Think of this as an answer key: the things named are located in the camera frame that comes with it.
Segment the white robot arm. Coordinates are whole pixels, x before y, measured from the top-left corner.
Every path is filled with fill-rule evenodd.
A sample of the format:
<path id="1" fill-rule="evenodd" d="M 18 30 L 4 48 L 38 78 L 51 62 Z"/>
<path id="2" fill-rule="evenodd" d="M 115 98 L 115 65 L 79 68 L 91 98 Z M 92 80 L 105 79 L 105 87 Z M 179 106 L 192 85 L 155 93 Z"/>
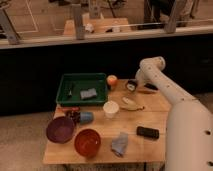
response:
<path id="1" fill-rule="evenodd" d="M 165 171 L 213 171 L 213 113 L 167 77 L 163 57 L 140 61 L 135 78 L 154 84 L 171 104 L 166 122 Z"/>

